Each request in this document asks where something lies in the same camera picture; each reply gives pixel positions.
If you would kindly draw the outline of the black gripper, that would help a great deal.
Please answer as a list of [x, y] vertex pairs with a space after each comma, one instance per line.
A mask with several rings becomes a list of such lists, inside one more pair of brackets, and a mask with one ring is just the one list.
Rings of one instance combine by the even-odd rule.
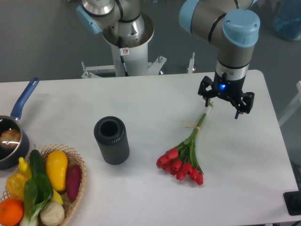
[[205, 100], [205, 106], [209, 106], [210, 99], [214, 97], [230, 101], [236, 109], [235, 119], [240, 114], [249, 114], [254, 101], [254, 93], [242, 91], [245, 77], [239, 80], [225, 80], [217, 72], [214, 73], [214, 81], [205, 76], [200, 83], [198, 94]]

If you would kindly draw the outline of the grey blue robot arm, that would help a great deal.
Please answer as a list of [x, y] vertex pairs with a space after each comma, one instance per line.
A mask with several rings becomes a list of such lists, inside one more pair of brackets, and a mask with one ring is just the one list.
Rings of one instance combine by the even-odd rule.
[[[205, 77], [198, 94], [206, 102], [214, 97], [230, 102], [237, 114], [250, 113], [254, 100], [254, 93], [242, 90], [260, 28], [252, 5], [252, 0], [187, 0], [179, 12], [184, 30], [219, 50], [214, 78]], [[84, 0], [76, 13], [87, 30], [102, 33], [111, 45], [116, 76], [150, 73], [147, 44], [154, 26], [138, 0]]]

